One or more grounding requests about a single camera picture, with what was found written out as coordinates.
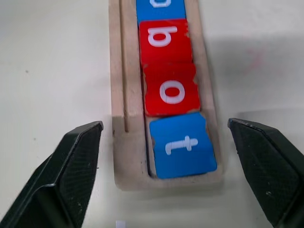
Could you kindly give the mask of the red tile letter b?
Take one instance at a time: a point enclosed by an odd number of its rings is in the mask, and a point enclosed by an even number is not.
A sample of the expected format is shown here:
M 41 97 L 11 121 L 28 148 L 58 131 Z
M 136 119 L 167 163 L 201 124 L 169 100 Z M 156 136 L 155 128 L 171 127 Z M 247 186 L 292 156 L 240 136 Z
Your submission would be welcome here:
M 141 65 L 192 62 L 186 19 L 142 21 L 139 24 Z

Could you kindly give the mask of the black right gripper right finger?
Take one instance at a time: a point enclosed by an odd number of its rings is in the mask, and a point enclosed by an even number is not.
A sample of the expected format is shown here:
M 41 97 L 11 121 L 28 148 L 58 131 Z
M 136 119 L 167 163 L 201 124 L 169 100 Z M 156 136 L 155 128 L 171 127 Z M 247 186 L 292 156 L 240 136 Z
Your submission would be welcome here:
M 228 121 L 255 198 L 273 228 L 304 228 L 304 155 L 276 128 Z

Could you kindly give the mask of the blue tile letter t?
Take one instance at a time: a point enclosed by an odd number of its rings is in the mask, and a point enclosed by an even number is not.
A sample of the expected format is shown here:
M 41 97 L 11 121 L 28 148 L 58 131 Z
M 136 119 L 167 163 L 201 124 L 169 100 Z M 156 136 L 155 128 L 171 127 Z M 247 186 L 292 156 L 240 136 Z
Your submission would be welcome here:
M 150 122 L 156 175 L 177 178 L 215 171 L 217 162 L 201 113 Z

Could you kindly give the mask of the wooden letter tray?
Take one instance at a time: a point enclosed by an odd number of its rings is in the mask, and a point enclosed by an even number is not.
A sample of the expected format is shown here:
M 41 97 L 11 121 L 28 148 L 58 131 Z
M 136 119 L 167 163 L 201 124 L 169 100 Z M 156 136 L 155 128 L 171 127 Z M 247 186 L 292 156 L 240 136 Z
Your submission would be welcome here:
M 121 190 L 212 186 L 222 181 L 219 127 L 199 6 L 199 0 L 185 0 L 202 113 L 218 167 L 202 175 L 162 180 L 149 174 L 154 161 L 145 129 L 135 0 L 109 0 L 114 179 Z

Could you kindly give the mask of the blue letter o tile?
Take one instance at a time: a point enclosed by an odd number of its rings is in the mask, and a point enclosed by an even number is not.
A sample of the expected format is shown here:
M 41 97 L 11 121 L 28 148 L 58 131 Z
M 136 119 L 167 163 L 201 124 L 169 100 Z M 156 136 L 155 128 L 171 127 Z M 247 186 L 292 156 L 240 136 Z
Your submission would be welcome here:
M 142 21 L 185 19 L 184 0 L 136 0 L 138 25 Z

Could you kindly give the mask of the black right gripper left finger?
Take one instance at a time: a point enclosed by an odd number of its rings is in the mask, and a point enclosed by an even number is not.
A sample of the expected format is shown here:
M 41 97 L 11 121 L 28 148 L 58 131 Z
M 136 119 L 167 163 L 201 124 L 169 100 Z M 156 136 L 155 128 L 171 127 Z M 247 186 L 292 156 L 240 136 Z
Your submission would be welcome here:
M 67 132 L 42 162 L 0 222 L 0 228 L 81 228 L 91 198 L 104 126 Z

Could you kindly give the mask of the red tile letter o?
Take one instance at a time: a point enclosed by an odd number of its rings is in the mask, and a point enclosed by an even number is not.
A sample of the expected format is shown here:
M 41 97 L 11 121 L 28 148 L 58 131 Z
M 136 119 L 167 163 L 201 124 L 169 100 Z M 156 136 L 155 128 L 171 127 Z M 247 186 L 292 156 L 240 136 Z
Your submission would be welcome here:
M 171 116 L 200 110 L 200 96 L 193 63 L 162 63 L 143 69 L 148 116 Z

